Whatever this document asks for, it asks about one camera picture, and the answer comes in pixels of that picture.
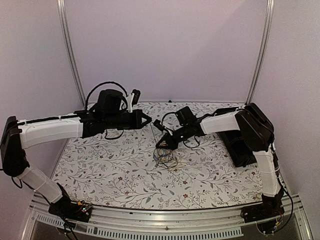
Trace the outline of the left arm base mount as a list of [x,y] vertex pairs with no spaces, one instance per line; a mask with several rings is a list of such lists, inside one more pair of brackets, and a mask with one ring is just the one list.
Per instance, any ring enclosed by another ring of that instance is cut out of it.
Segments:
[[56,203],[50,203],[48,212],[63,219],[71,219],[79,222],[88,223],[92,214],[92,204],[81,201],[73,201],[65,189],[58,183],[62,198]]

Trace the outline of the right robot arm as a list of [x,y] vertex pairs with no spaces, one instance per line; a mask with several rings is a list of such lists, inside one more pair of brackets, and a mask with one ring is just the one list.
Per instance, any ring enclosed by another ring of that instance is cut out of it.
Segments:
[[175,150],[179,143],[192,137],[220,134],[229,155],[235,160],[254,156],[262,181],[262,199],[258,213],[269,218],[278,210],[284,190],[280,185],[278,158],[274,147],[274,126],[255,103],[244,107],[219,108],[213,113],[195,116],[186,106],[174,113],[180,128],[169,129],[160,120],[154,126],[165,134],[156,144],[158,149]]

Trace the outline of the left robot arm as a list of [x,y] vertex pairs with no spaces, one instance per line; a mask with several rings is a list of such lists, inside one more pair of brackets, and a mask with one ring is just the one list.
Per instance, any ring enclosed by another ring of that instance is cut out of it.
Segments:
[[133,106],[139,101],[140,91],[122,94],[114,89],[102,90],[92,107],[85,107],[67,115],[17,120],[10,116],[1,137],[0,155],[2,170],[18,178],[43,195],[63,216],[74,213],[74,205],[56,182],[42,171],[30,166],[25,150],[33,146],[63,139],[90,138],[108,130],[138,130],[152,118]]

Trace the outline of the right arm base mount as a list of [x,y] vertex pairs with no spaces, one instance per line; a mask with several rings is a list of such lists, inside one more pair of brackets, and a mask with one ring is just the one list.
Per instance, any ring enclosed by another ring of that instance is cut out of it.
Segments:
[[273,197],[267,197],[260,204],[245,206],[241,209],[240,216],[245,223],[258,222],[272,218],[272,220],[263,221],[257,224],[257,228],[264,234],[274,232],[280,221],[276,220],[276,216],[284,214],[282,200],[276,200]]

